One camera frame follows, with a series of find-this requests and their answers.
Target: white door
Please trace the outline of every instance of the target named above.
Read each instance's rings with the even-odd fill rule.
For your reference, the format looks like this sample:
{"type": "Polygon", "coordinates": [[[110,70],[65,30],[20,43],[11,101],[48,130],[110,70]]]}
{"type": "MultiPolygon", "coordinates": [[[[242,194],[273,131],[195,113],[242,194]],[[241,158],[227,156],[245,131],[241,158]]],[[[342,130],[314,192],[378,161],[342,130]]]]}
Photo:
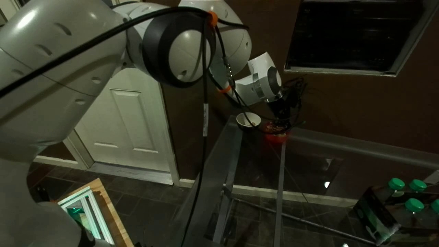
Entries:
{"type": "Polygon", "coordinates": [[[75,129],[95,161],[159,171],[173,165],[161,88],[138,69],[110,79],[75,129]]]}

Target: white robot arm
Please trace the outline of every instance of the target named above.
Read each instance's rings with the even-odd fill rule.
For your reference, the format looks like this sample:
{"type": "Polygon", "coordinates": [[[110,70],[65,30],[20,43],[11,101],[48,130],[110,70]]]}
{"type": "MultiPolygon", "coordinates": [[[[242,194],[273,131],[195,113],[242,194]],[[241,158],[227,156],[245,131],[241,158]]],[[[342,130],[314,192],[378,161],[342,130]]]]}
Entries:
{"type": "MultiPolygon", "coordinates": [[[[213,11],[241,23],[223,0],[183,0],[180,6],[213,11]]],[[[129,3],[110,9],[101,0],[32,0],[0,31],[0,90],[95,36],[135,17],[167,8],[129,3]]],[[[48,70],[0,98],[0,245],[106,246],[54,203],[34,203],[26,175],[34,158],[73,130],[114,73],[135,66],[160,83],[188,87],[202,76],[203,19],[179,12],[156,17],[119,33],[48,70]]],[[[247,104],[276,100],[279,73],[265,53],[248,61],[248,32],[218,24],[229,70],[248,63],[252,75],[236,81],[247,104]]],[[[206,57],[213,78],[223,88],[226,72],[214,32],[206,32],[206,57]]],[[[229,95],[236,99],[232,91],[229,95]]]]}

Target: baseboard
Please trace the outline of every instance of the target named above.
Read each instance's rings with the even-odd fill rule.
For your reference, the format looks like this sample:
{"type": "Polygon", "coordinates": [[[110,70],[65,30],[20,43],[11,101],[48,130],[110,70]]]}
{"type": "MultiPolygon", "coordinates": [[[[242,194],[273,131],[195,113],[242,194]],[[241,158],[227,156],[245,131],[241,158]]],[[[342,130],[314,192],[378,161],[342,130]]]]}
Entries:
{"type": "MultiPolygon", "coordinates": [[[[180,179],[180,186],[182,187],[192,187],[194,181],[191,179],[180,179]]],[[[259,196],[265,198],[276,198],[277,190],[275,189],[265,189],[259,187],[250,187],[242,185],[233,185],[233,194],[248,195],[248,196],[259,196]]],[[[321,196],[315,194],[304,194],[305,197],[299,192],[284,191],[282,198],[289,201],[298,202],[309,202],[322,205],[338,206],[338,207],[352,207],[357,203],[355,199],[334,197],[334,196],[321,196]]]]}
{"type": "Polygon", "coordinates": [[[439,154],[296,128],[290,139],[439,170],[439,154]]]}
{"type": "Polygon", "coordinates": [[[37,163],[49,164],[54,166],[69,167],[69,168],[75,168],[81,170],[86,169],[85,166],[80,166],[78,162],[76,162],[75,160],[64,160],[59,158],[38,155],[33,161],[37,163]]]}
{"type": "Polygon", "coordinates": [[[171,173],[95,162],[87,171],[172,185],[171,173]]]}

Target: water bottle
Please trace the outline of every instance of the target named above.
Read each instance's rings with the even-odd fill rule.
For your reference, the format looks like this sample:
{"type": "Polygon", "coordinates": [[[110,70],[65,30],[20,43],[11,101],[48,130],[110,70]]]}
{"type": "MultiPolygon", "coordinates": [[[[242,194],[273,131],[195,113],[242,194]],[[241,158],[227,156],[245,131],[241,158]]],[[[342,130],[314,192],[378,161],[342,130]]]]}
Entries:
{"type": "Polygon", "coordinates": [[[417,215],[421,225],[429,229],[439,229],[439,200],[417,215]]]}
{"type": "Polygon", "coordinates": [[[411,227],[417,222],[416,214],[424,209],[424,205],[420,200],[410,198],[404,205],[398,207],[396,211],[392,213],[395,220],[402,226],[411,227]]]}
{"type": "Polygon", "coordinates": [[[392,178],[387,186],[375,191],[375,195],[381,202],[385,202],[391,196],[400,196],[399,193],[404,189],[406,184],[399,178],[392,178]]]}
{"type": "Polygon", "coordinates": [[[413,179],[409,187],[411,192],[421,193],[427,188],[427,185],[419,179],[413,179]]]}

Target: glass tabletop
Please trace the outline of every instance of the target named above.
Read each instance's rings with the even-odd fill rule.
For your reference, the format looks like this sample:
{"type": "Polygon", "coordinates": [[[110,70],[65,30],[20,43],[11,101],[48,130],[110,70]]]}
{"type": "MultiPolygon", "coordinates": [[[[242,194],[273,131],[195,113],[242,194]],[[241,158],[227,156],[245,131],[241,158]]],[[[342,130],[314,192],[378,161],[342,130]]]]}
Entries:
{"type": "MultiPolygon", "coordinates": [[[[225,139],[228,143],[213,148],[205,167],[207,171],[212,169],[211,156],[217,166],[223,164],[222,170],[214,169],[213,172],[218,174],[220,186],[209,190],[203,178],[200,189],[205,188],[206,193],[220,193],[212,202],[215,205],[213,214],[203,232],[205,238],[215,240],[216,231],[221,227],[223,236],[219,241],[216,238],[216,242],[225,246],[374,246],[375,240],[353,210],[358,199],[370,186],[386,185],[393,177],[408,183],[413,179],[422,180],[434,172],[425,167],[303,142],[294,138],[293,130],[284,144],[281,208],[286,215],[281,217],[277,244],[276,197],[283,144],[270,142],[256,131],[237,130],[233,117],[227,126],[229,130],[223,130],[218,141],[225,139]],[[230,193],[230,181],[234,186],[233,194],[230,193]],[[225,197],[234,199],[224,203],[225,197]],[[226,215],[223,215],[222,203],[228,205],[226,215]],[[224,218],[224,226],[218,224],[224,218]]],[[[438,187],[428,187],[426,191],[437,193],[438,187]]],[[[198,201],[201,200],[205,198],[200,194],[198,201]]],[[[187,201],[191,205],[191,195],[187,201]]],[[[197,203],[197,207],[205,205],[206,202],[197,203]]]]}

